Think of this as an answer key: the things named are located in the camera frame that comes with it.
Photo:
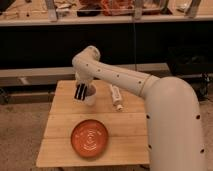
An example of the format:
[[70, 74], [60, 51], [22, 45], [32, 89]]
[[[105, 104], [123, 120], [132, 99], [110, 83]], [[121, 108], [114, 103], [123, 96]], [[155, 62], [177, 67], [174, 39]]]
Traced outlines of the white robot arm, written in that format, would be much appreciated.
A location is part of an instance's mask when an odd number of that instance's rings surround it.
[[75, 97], [82, 100], [93, 79], [114, 84], [145, 102], [150, 171], [207, 171], [198, 98], [177, 77], [159, 78], [100, 61], [100, 51], [88, 46], [72, 59]]

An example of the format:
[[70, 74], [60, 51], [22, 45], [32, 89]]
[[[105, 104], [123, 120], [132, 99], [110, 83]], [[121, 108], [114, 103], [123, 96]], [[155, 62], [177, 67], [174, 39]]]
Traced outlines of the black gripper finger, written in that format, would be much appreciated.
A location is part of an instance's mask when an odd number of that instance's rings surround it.
[[77, 85], [74, 98], [77, 100], [81, 100], [81, 84]]
[[87, 92], [87, 86], [85, 84], [81, 84], [81, 87], [80, 87], [80, 99], [82, 101], [85, 100], [86, 92]]

